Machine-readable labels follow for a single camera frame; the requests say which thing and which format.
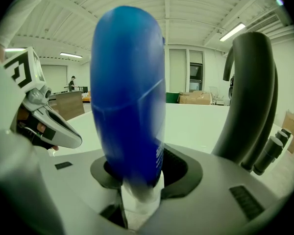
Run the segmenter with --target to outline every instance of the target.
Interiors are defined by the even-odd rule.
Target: window
[[[190,63],[190,92],[202,90],[202,64]]]

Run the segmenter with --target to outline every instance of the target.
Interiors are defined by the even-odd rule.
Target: ceiling
[[[294,34],[294,26],[287,18],[281,18],[283,7],[275,0],[42,0],[10,46],[33,46],[41,58],[70,59],[83,64],[90,60],[98,20],[120,5],[149,12],[158,21],[167,44],[227,52],[233,37],[225,42],[219,39],[240,22],[247,25],[240,33],[254,28],[272,39]],[[66,58],[60,52],[76,53],[83,58]]]

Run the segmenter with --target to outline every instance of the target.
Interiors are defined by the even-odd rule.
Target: vent grille
[[[262,19],[260,19],[260,20],[258,20],[256,22],[252,23],[251,25],[249,25],[247,27],[247,31],[248,32],[259,31],[262,28],[264,28],[264,27],[266,27],[266,26],[268,26],[270,24],[273,24],[273,23],[275,23],[277,21],[279,21],[277,15],[273,14],[273,15],[267,17],[266,19],[262,18]]]

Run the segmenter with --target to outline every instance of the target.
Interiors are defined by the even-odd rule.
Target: ceiling beam
[[[166,44],[169,42],[169,28],[170,28],[170,0],[165,0],[165,19],[166,19]]]
[[[230,11],[229,14],[221,21],[219,27],[227,27],[232,23],[239,15],[241,15],[248,7],[250,7],[256,0],[240,0],[238,4]],[[217,30],[214,29],[204,40],[204,45],[209,44],[211,39],[216,35]]]
[[[47,0],[49,2],[52,2],[54,4],[59,5],[62,8],[65,8],[67,10],[70,10],[72,13],[81,16],[88,22],[96,25],[98,22],[98,18],[94,15],[92,15],[87,10],[83,9],[81,6],[73,2],[72,0]]]
[[[13,44],[13,47],[28,47],[28,46],[42,46],[46,48],[57,48],[61,49],[63,52],[68,53],[77,53],[82,55],[89,55],[90,50],[81,48],[78,46],[70,45],[67,43],[50,40],[50,39],[43,39],[43,38],[37,38],[37,37],[22,37],[22,36],[15,36],[11,44]]]

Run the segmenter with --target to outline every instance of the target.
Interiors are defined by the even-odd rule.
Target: pipe
[[[213,154],[240,164],[265,126],[274,90],[270,39],[259,32],[241,34],[227,57],[224,80],[235,60],[235,85],[230,110]]]
[[[265,123],[265,126],[258,138],[258,141],[254,145],[254,147],[251,149],[251,151],[248,153],[248,155],[245,157],[243,162],[241,163],[241,167],[243,167],[245,170],[251,172],[253,170],[253,166],[256,163],[258,157],[260,156],[261,152],[263,151],[267,140],[269,138],[274,117],[275,117],[275,111],[276,111],[276,106],[278,103],[278,72],[275,68],[274,72],[274,91],[273,91],[273,97],[272,97],[272,102],[271,102],[271,107],[270,111],[267,117],[267,121]]]

